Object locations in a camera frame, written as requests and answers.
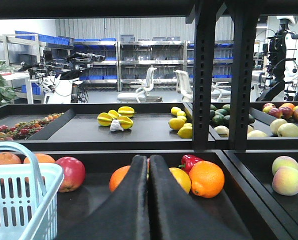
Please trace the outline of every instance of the yellow lemon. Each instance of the yellow lemon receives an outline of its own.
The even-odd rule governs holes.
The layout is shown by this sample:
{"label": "yellow lemon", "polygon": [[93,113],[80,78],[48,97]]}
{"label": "yellow lemon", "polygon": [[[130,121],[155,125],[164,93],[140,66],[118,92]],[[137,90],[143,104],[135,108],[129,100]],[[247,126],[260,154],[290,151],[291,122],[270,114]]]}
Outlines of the yellow lemon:
{"label": "yellow lemon", "polygon": [[187,123],[185,123],[183,126],[184,126],[184,127],[192,127],[192,123],[187,122]]}
{"label": "yellow lemon", "polygon": [[178,112],[177,112],[177,117],[178,117],[178,116],[186,116],[186,114],[185,114],[184,111],[181,110],[181,111],[178,111]]}
{"label": "yellow lemon", "polygon": [[183,119],[185,123],[187,122],[187,117],[186,116],[178,116],[177,118]]}
{"label": "yellow lemon", "polygon": [[185,124],[183,119],[174,117],[172,119],[169,120],[168,122],[169,126],[171,129],[173,130],[179,130],[181,127],[183,127],[183,125]]}
{"label": "yellow lemon", "polygon": [[192,132],[193,132],[193,128],[191,126],[184,126],[179,129],[178,135],[184,139],[191,139]]}
{"label": "yellow lemon", "polygon": [[170,172],[172,173],[175,180],[183,188],[183,190],[188,194],[191,190],[191,180],[189,175],[182,169],[177,167],[170,167]]}
{"label": "yellow lemon", "polygon": [[174,115],[174,116],[177,115],[177,112],[178,112],[178,111],[181,111],[181,109],[180,109],[179,107],[177,107],[177,106],[173,106],[173,107],[171,108],[171,114]]}

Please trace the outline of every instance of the avocado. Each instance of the avocado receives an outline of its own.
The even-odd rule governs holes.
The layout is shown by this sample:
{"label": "avocado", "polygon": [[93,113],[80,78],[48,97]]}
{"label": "avocado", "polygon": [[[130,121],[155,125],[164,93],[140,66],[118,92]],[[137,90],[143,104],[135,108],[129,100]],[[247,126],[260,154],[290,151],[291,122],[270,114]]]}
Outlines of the avocado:
{"label": "avocado", "polygon": [[212,120],[212,118],[215,116],[215,111],[214,110],[210,110],[210,120]]}
{"label": "avocado", "polygon": [[217,107],[214,106],[213,104],[211,104],[211,105],[210,105],[210,110],[216,111],[216,110],[217,110]]}
{"label": "avocado", "polygon": [[230,104],[223,105],[222,109],[225,109],[226,111],[228,111],[228,113],[230,113]]}
{"label": "avocado", "polygon": [[249,114],[249,124],[253,124],[254,122],[255,122],[254,117],[251,114]]}
{"label": "avocado", "polygon": [[222,115],[229,115],[229,112],[228,111],[226,111],[225,109],[218,109],[218,110],[216,110],[215,111],[215,113],[221,113]]}
{"label": "avocado", "polygon": [[212,118],[212,122],[213,122],[216,126],[223,125],[223,116],[221,116],[221,115],[215,115],[215,116]]}
{"label": "avocado", "polygon": [[229,122],[230,122],[230,115],[226,115],[223,118],[223,125],[228,127],[229,126]]}

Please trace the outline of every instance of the black metal post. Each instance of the black metal post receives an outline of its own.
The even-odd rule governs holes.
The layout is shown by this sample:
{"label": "black metal post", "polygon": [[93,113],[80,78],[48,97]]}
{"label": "black metal post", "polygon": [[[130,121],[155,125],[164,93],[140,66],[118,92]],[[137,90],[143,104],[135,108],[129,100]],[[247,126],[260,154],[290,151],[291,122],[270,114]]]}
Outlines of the black metal post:
{"label": "black metal post", "polygon": [[205,149],[209,136],[209,115],[217,11],[223,1],[195,1],[193,149]]}
{"label": "black metal post", "polygon": [[230,149],[245,150],[249,121],[256,24],[266,0],[224,0],[234,22]]}

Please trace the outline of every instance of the white office chair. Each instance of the white office chair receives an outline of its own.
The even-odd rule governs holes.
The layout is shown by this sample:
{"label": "white office chair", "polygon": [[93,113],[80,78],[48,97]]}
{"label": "white office chair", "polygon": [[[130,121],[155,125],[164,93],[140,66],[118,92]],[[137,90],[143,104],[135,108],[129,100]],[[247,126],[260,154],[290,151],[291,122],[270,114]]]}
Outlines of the white office chair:
{"label": "white office chair", "polygon": [[156,70],[155,67],[150,67],[147,71],[147,76],[142,85],[139,85],[139,88],[135,92],[122,92],[118,94],[118,101],[124,103],[145,103],[145,102],[161,102],[161,97],[148,97],[149,91],[153,89],[153,73]]}
{"label": "white office chair", "polygon": [[222,85],[228,83],[228,81],[218,81],[216,83],[212,83],[211,98],[216,99],[217,102],[220,102],[223,98],[231,97],[231,91],[226,90],[230,89],[231,86]]}
{"label": "white office chair", "polygon": [[188,73],[182,70],[175,70],[173,72],[177,76],[176,91],[182,95],[182,101],[193,102],[193,91]]}

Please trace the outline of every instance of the green plant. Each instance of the green plant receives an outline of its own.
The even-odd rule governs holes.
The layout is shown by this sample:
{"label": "green plant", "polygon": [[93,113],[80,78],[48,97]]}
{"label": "green plant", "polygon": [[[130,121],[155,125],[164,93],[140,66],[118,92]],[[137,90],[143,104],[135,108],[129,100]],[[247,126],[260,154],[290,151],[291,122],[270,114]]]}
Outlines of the green plant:
{"label": "green plant", "polygon": [[[7,66],[4,60],[0,60],[0,72],[9,71],[13,68]],[[0,74],[0,105],[10,103],[15,97],[15,91],[12,87],[7,86],[5,79]]]}

